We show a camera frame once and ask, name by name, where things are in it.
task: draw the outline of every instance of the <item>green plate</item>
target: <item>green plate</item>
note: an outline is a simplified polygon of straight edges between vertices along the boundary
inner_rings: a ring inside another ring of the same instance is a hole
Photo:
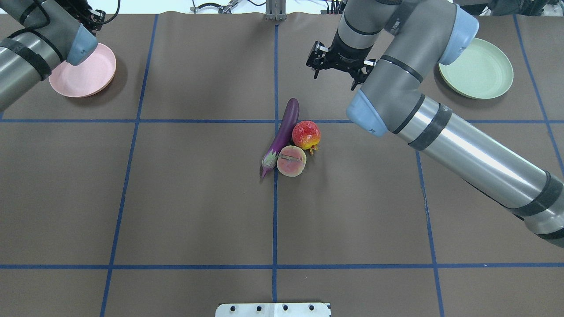
[[[439,64],[440,74],[457,93],[473,99],[505,94],[513,83],[513,67],[497,46],[475,38],[450,65]]]

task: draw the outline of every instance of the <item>black band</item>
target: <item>black band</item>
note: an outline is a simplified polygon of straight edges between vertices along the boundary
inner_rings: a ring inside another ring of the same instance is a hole
[[[393,134],[398,134],[400,133],[400,131],[403,130],[403,128],[406,127],[406,125],[411,121],[411,119],[413,118],[413,116],[415,116],[415,114],[417,113],[417,111],[419,111],[419,108],[421,108],[421,105],[423,104],[423,100],[425,100],[425,95],[421,94],[421,97],[419,97],[419,100],[417,101],[417,104],[415,105],[415,108],[413,110],[411,110],[411,112],[409,113],[409,116],[407,116],[407,118],[405,120],[403,120],[402,124],[400,124],[398,126],[397,129],[394,130],[394,132],[392,132]]]
[[[510,212],[521,217],[529,217],[549,209],[562,193],[562,183],[550,176],[548,171],[547,182],[540,194],[530,203],[519,208],[508,208]]]
[[[391,15],[390,19],[384,26],[384,30],[392,35],[396,35],[403,24],[409,19],[415,7],[419,4],[419,0],[403,0],[399,7]]]
[[[59,49],[57,49],[57,47],[55,46],[55,44],[53,44],[53,42],[49,41],[48,38],[44,37],[43,34],[37,32],[36,30],[31,30],[31,29],[21,29],[18,31],[13,32],[12,34],[10,34],[10,36],[8,36],[8,38],[15,38],[16,36],[23,34],[23,33],[31,33],[35,36],[37,36],[38,38],[40,38],[41,40],[43,40],[45,43],[47,43],[47,45],[49,45],[53,51],[57,54],[57,56],[59,57],[61,63],[64,62],[64,58],[63,58],[63,54],[61,54],[61,52],[59,51]]]
[[[355,28],[354,26],[352,26],[352,25],[349,23],[349,21],[347,20],[347,17],[346,17],[345,15],[343,15],[343,18],[345,19],[345,23],[347,24],[347,26],[348,26],[351,30],[357,32],[358,34],[362,34],[362,35],[375,35],[375,34],[380,33],[379,30],[376,31],[376,32],[363,32],[363,31],[361,31],[361,30]]]
[[[389,61],[390,63],[401,67],[404,71],[408,72],[410,75],[414,76],[419,82],[423,82],[423,76],[421,76],[415,69],[411,68],[406,63],[402,62],[401,60],[395,59],[390,55],[382,55],[380,59]]]
[[[21,14],[20,19],[18,20],[18,22],[21,25],[24,25],[25,19],[28,18],[28,16],[32,13],[33,10],[35,10],[38,7],[37,2],[33,2],[31,5],[29,5],[29,7],[27,7],[24,12]]]
[[[409,146],[415,149],[415,151],[423,151],[426,149],[439,134],[443,131],[444,127],[447,126],[449,120],[452,116],[452,110],[445,105],[439,103],[439,111],[431,120],[431,123],[421,132],[417,139],[408,143]]]
[[[45,59],[22,43],[11,38],[5,38],[2,42],[0,42],[0,47],[5,47],[25,59],[25,61],[33,66],[37,73],[39,73],[41,81],[44,81],[47,77],[49,77],[49,75],[51,75],[51,68]]]
[[[536,234],[536,235],[543,238],[544,240],[561,239],[561,238],[564,238],[564,228],[562,228],[558,231],[554,231],[554,232],[549,233],[549,234]]]

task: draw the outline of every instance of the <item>plate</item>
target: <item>plate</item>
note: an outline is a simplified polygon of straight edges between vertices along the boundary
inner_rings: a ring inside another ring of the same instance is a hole
[[[450,65],[439,64],[446,83],[457,93],[473,99],[505,94],[513,83],[513,67],[497,46],[475,38]]]
[[[67,97],[92,96],[104,89],[116,74],[116,56],[104,44],[98,46],[78,66],[66,61],[53,69],[49,83],[53,89]]]

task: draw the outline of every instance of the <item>eggplant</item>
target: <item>eggplant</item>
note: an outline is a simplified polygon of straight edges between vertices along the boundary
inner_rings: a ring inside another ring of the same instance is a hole
[[[292,130],[298,123],[299,116],[299,103],[296,98],[291,98],[286,105],[286,110],[284,110],[284,115],[282,117],[282,123],[278,129],[278,133],[272,141],[272,145],[266,152],[261,163],[261,178],[264,178],[268,172],[272,171],[276,166],[276,160],[278,159],[278,154],[282,148],[288,145],[290,139],[292,138]]]

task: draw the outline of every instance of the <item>white metal plate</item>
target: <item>white metal plate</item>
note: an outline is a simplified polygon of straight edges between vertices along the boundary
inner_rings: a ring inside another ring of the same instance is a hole
[[[215,317],[331,317],[328,303],[221,304]]]

